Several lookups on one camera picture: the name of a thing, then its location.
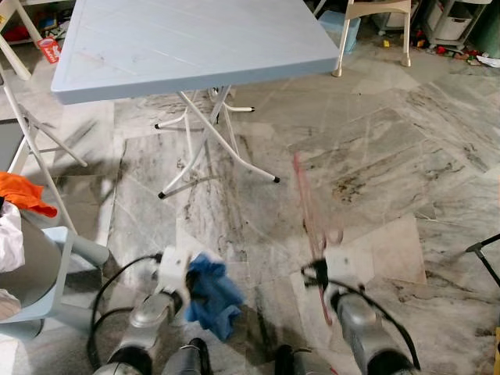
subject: orange cloth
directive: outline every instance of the orange cloth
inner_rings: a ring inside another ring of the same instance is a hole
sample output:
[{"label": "orange cloth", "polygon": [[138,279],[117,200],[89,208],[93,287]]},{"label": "orange cloth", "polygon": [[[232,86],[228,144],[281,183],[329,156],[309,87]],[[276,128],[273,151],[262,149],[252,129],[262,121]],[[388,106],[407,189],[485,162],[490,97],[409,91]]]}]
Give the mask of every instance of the orange cloth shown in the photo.
[{"label": "orange cloth", "polygon": [[27,178],[0,172],[0,197],[16,205],[18,209],[29,209],[48,217],[57,215],[57,208],[41,200],[43,186],[33,185]]}]

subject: white metal leg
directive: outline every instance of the white metal leg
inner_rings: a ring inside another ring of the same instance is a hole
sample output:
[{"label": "white metal leg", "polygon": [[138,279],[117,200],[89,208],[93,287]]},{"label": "white metal leg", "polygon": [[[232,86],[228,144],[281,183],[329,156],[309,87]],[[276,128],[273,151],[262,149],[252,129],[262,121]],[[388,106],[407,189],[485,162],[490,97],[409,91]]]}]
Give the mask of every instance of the white metal leg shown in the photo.
[{"label": "white metal leg", "polygon": [[81,166],[87,166],[88,165],[87,162],[85,162],[80,156],[78,156],[77,154],[75,154],[75,152],[71,148],[69,148],[68,146],[66,146],[66,144],[63,141],[61,141],[54,133],[52,133],[48,129],[47,124],[41,123],[36,118],[34,118],[31,115],[31,113],[29,111],[27,111],[21,104],[19,104],[19,107],[21,109],[21,112],[28,118],[29,124],[33,125],[37,129],[39,129],[39,131],[41,131],[47,137],[49,137],[50,139],[52,139],[59,146],[58,148],[54,148],[54,149],[49,148],[49,149],[38,150],[38,151],[40,151],[40,152],[49,152],[49,151],[55,151],[57,149],[62,149],[64,151],[66,151],[68,154],[70,154],[71,157],[73,159],[75,159],[75,161],[77,163],[79,163]]},{"label": "white metal leg", "polygon": [[7,43],[2,35],[0,35],[0,49],[4,53],[5,57],[9,60],[10,65],[12,65],[19,78],[21,80],[29,80],[31,78],[30,71],[25,67],[19,57],[17,57],[16,53],[13,51],[9,43]]},{"label": "white metal leg", "polygon": [[[225,87],[223,89],[223,92],[221,93],[223,97],[225,98],[227,96],[227,92],[229,91],[230,87]],[[203,116],[203,113],[196,107],[196,105],[189,100],[189,98],[186,96],[185,93],[182,91],[177,92],[177,94],[184,100],[186,105],[195,113],[195,115],[204,123],[204,125],[212,132],[212,135],[216,138],[216,140],[220,143],[224,149],[229,152],[229,155],[236,161],[237,163],[240,163],[242,166],[245,168],[256,172],[260,174],[261,176],[265,177],[268,180],[274,181],[274,182],[280,182],[280,178],[277,176],[274,176],[271,173],[267,173],[265,170],[261,170],[260,168],[257,168],[256,166],[253,166],[249,162],[244,161],[240,156],[231,148],[231,146],[228,145],[226,140],[223,138],[222,135],[219,134],[219,132],[213,127],[213,125],[207,120],[205,116]]]},{"label": "white metal leg", "polygon": [[[192,101],[194,101],[196,99],[196,95],[198,95],[198,90],[196,90],[195,93],[193,94]],[[186,107],[184,109],[184,112],[182,112],[182,114],[180,116],[176,117],[175,119],[163,121],[162,123],[156,123],[154,125],[154,127],[155,127],[155,129],[164,129],[166,127],[174,125],[175,123],[179,123],[182,120],[186,121],[187,119],[188,119],[188,108]]]},{"label": "white metal leg", "polygon": [[[182,91],[179,91],[177,92],[177,94],[179,95],[179,97],[184,101],[184,103],[186,103],[186,106],[203,122],[203,124],[205,125],[205,129],[203,130],[203,135],[202,135],[202,140],[201,142],[198,144],[198,147],[196,148],[195,150],[195,153],[194,153],[194,156],[191,158],[191,160],[189,161],[189,163],[182,169],[182,171],[177,174],[177,176],[170,181],[170,183],[168,183],[166,185],[166,187],[158,194],[159,198],[165,198],[166,197],[166,193],[175,185],[176,182],[178,182],[178,180],[180,178],[182,178],[183,175],[185,175],[185,173],[187,171],[189,171],[193,165],[195,164],[196,162],[196,159],[198,158],[202,148],[203,148],[203,145],[205,144],[206,140],[208,139],[208,136],[209,134],[211,133],[215,138],[216,140],[224,147],[224,149],[229,152],[229,154],[231,155],[231,157],[239,164],[241,164],[242,166],[244,166],[245,168],[253,171],[253,172],[256,172],[258,174],[260,174],[261,176],[265,177],[266,179],[268,180],[272,180],[273,182],[280,182],[280,178],[277,177],[277,176],[274,176],[273,174],[270,174],[270,173],[267,173],[266,171],[264,170],[261,170],[260,168],[257,168],[256,166],[253,166],[252,164],[250,164],[249,162],[246,162],[244,161],[238,154],[237,151],[235,151],[234,149],[231,148],[231,146],[228,145],[228,143],[226,142],[226,140],[219,134],[219,132],[215,129],[215,127],[213,127],[213,124],[215,123],[216,121],[216,118],[217,116],[219,115],[219,112],[220,110],[224,110],[224,115],[226,115],[226,111],[227,109],[224,107],[224,101],[226,100],[226,97],[227,97],[227,94],[229,93],[229,90],[230,90],[230,87],[227,86],[227,87],[223,87],[223,89],[218,92],[218,97],[217,97],[217,101],[216,101],[216,104],[214,105],[214,108],[213,108],[213,111],[212,111],[212,114],[210,115],[210,119],[207,119],[203,113],[196,107],[196,105],[186,96],[185,93],[183,93]],[[228,126],[228,130],[230,132],[230,136],[232,134],[232,140],[231,141],[234,141],[234,144],[236,144],[236,141],[234,140],[234,134],[233,134],[233,129],[232,129],[232,126],[230,125],[230,120],[229,120],[229,116],[227,114],[227,126]]]},{"label": "white metal leg", "polygon": [[411,66],[412,62],[409,59],[409,22],[410,22],[411,13],[405,13],[405,33],[404,33],[404,45],[403,45],[403,57],[401,59],[401,65],[403,66]]},{"label": "white metal leg", "polygon": [[224,108],[230,112],[254,112],[255,111],[255,107],[232,107],[231,105],[228,105],[226,103],[224,103]]},{"label": "white metal leg", "polygon": [[238,144],[236,143],[236,138],[234,137],[233,126],[231,124],[231,119],[229,118],[229,112],[226,106],[224,106],[222,110],[224,114],[224,119],[226,120],[227,131],[229,132],[229,139],[231,140],[231,145],[233,146],[235,152],[239,156],[240,152],[238,150]]},{"label": "white metal leg", "polygon": [[[209,97],[214,102],[217,98],[217,89],[210,88],[209,89]],[[229,112],[255,112],[255,107],[233,107],[232,105],[224,102],[224,108],[226,108]]]},{"label": "white metal leg", "polygon": [[342,29],[340,55],[338,56],[337,69],[332,73],[332,76],[334,77],[340,77],[342,75],[342,59],[344,58],[345,41],[347,40],[350,22],[351,20],[347,18],[344,20],[344,29]]},{"label": "white metal leg", "polygon": [[[227,89],[227,92],[220,93],[218,95],[218,99],[216,100],[215,105],[213,106],[212,113],[210,114],[210,123],[215,123],[217,116],[219,115],[220,109],[223,106],[224,100],[226,99],[227,94],[229,93],[229,88]],[[196,160],[200,156],[200,153],[202,152],[203,145],[205,144],[206,140],[209,139],[209,130],[206,127],[203,130],[203,135],[202,139],[200,140],[200,143],[198,144],[197,148],[195,149],[195,152],[190,155],[189,162],[187,165],[163,188],[162,191],[159,192],[158,197],[160,199],[165,198],[166,193],[170,191],[171,188],[175,186],[175,184],[182,178],[183,175],[185,175],[187,172],[191,170],[191,168],[195,165]]]},{"label": "white metal leg", "polygon": [[[4,77],[3,75],[3,70],[0,67],[0,75]],[[38,147],[34,143],[34,139],[31,137],[30,134],[30,129],[26,123],[26,120],[24,119],[24,115],[21,112],[21,109],[19,105],[17,104],[17,100],[14,97],[13,92],[10,89],[9,84],[5,80],[4,77],[4,84],[3,84],[3,89],[5,92],[5,95],[7,96],[7,100],[9,101],[10,106],[12,107],[12,110],[14,114],[16,115],[17,122],[19,123],[21,130],[24,134],[24,137],[26,138],[26,141],[28,143],[28,146],[30,147],[30,150],[33,152],[33,155],[35,159],[37,160],[38,165],[40,166],[41,172],[44,174],[45,179],[48,184],[48,188],[52,191],[53,195],[55,196],[55,201],[57,202],[57,205],[59,206],[59,209],[61,210],[61,215],[63,219],[66,222],[66,225],[75,233],[77,232],[75,226],[73,225],[73,221],[70,218],[70,215],[68,211],[66,210],[66,207],[64,206],[64,202],[61,199],[61,196],[59,195],[59,192],[57,190],[56,185],[54,184],[54,180],[52,179],[52,176],[50,175],[47,166],[45,165],[45,162],[43,158],[41,157],[40,151],[38,150]]]},{"label": "white metal leg", "polygon": [[316,7],[316,9],[314,9],[314,12],[312,12],[312,14],[314,16],[317,16],[318,13],[320,12],[320,10],[323,8],[323,6],[325,5],[325,2],[327,2],[327,0],[321,0],[320,3],[318,4],[318,6]]}]

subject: black cable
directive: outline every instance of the black cable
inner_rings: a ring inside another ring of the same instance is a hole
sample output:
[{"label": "black cable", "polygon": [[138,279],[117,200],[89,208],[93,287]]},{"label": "black cable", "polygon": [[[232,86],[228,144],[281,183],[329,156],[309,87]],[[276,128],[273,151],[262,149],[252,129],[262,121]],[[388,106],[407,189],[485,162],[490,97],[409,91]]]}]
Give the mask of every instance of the black cable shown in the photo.
[{"label": "black cable", "polygon": [[102,295],[104,294],[105,290],[107,287],[114,281],[116,278],[122,274],[124,270],[126,270],[128,267],[134,265],[135,263],[139,263],[143,260],[148,260],[148,259],[154,259],[157,263],[160,263],[162,261],[162,254],[153,254],[153,255],[144,255],[140,258],[137,258],[133,260],[132,262],[129,262],[125,266],[123,266],[117,273],[115,273],[102,287],[99,289],[99,292],[95,296],[94,300],[94,305],[92,306],[92,318],[91,318],[91,331],[90,334],[88,335],[88,340],[87,340],[87,357],[89,362],[91,363],[92,369],[96,371],[99,367],[101,367],[101,360],[99,358],[98,352],[97,352],[97,346],[95,344],[95,331],[97,328],[102,324],[104,319],[113,313],[120,313],[122,309],[115,309],[111,310],[110,312],[107,312],[99,320],[96,322],[95,317],[97,316],[97,310],[98,310],[98,305],[99,302],[101,301]]},{"label": "black cable", "polygon": [[132,311],[134,308],[133,307],[122,307],[120,309],[113,309],[108,311],[106,314],[101,316],[98,321],[92,326],[91,328],[91,335],[92,339],[89,336],[89,339],[87,340],[87,356],[88,360],[90,361],[92,365],[92,369],[96,371],[100,366],[101,363],[99,361],[98,353],[97,353],[97,347],[95,343],[95,333],[97,332],[97,329],[104,323],[104,320],[113,314],[116,313],[129,313]]},{"label": "black cable", "polygon": [[[306,275],[305,269],[302,269],[301,272],[302,272],[302,275],[304,275],[305,277],[307,277],[309,279],[309,282],[312,281],[312,284],[319,283],[319,281],[316,277],[311,277],[310,275]],[[378,302],[374,301],[373,299],[371,299],[370,297],[365,295],[364,289],[363,289],[363,291],[359,291],[359,290],[357,290],[357,289],[355,289],[355,288],[353,288],[353,287],[351,287],[351,286],[349,286],[349,285],[347,285],[339,280],[334,280],[334,279],[328,279],[328,282],[330,284],[334,284],[334,285],[337,285],[339,287],[345,288],[349,293],[354,293],[356,295],[363,297],[365,299],[365,301],[368,302],[369,305],[375,306],[378,310],[380,310],[383,317],[387,321],[391,322],[396,327],[396,329],[398,330],[400,335],[403,337],[403,339],[405,340],[406,346],[408,347],[408,350],[412,356],[413,365],[415,366],[415,368],[417,370],[420,370],[420,361],[419,361],[418,355],[416,354],[416,348],[415,348],[415,344],[413,343],[412,337],[409,335],[408,331],[400,323],[398,323],[391,316],[391,314],[389,314],[389,312],[387,312],[387,310],[385,310],[382,306],[380,306],[378,304]]]}]

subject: black stand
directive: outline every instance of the black stand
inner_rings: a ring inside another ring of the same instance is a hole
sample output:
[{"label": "black stand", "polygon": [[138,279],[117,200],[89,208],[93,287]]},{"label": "black stand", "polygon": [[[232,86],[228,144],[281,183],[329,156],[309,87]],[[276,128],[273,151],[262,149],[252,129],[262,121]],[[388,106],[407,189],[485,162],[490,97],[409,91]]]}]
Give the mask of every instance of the black stand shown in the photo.
[{"label": "black stand", "polygon": [[486,245],[489,245],[492,242],[500,240],[500,234],[497,234],[496,236],[490,237],[487,240],[484,240],[482,242],[477,242],[475,245],[470,246],[466,252],[475,252],[477,255],[477,258],[481,260],[481,262],[484,264],[486,267],[487,271],[490,273],[491,277],[495,280],[495,283],[500,287],[500,277],[496,274],[496,272],[491,268],[490,263],[486,260],[486,257],[484,256],[484,253],[482,252],[482,248]]}]

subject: white plastic chair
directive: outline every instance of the white plastic chair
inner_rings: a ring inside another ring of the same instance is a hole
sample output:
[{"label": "white plastic chair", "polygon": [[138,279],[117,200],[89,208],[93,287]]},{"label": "white plastic chair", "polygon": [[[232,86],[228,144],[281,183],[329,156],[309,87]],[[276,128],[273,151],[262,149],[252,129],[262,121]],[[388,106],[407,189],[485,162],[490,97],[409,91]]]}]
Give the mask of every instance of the white plastic chair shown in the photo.
[{"label": "white plastic chair", "polygon": [[[42,320],[49,317],[75,327],[84,333],[88,333],[90,330],[92,309],[61,302],[70,264],[70,256],[72,253],[76,253],[92,265],[100,268],[109,257],[109,250],[104,246],[76,235],[66,227],[39,230],[33,224],[23,219],[22,229],[26,257],[25,266],[36,266],[36,264],[33,265],[32,263],[37,262],[38,256],[43,256],[37,255],[36,251],[44,249],[41,246],[40,249],[36,247],[43,242],[45,247],[56,248],[56,251],[60,252],[59,271],[55,283],[41,298],[28,306],[24,306],[16,315],[6,320],[0,320],[0,334],[6,334],[19,339],[34,338],[41,331]],[[28,257],[28,252],[31,252],[31,258]],[[23,281],[24,284],[29,284],[26,281],[26,277],[20,276],[17,277],[17,280]],[[30,283],[35,288],[37,285],[33,281],[35,280],[32,280]],[[0,285],[2,284],[4,286],[9,285],[9,273],[0,273]]]},{"label": "white plastic chair", "polygon": [[[320,7],[322,7],[323,4],[324,2],[321,2],[318,7],[316,7],[314,11],[315,15],[320,11]],[[412,12],[412,1],[386,0],[383,2],[354,2],[354,0],[348,0],[347,10],[345,11],[344,29],[342,30],[341,37],[341,53],[338,56],[337,69],[332,73],[334,77],[340,77],[342,75],[342,59],[344,58],[345,41],[347,39],[350,20],[361,16],[368,16],[369,14],[389,12],[405,14],[405,37],[401,65],[411,66],[411,61],[409,59],[409,22]]]}]

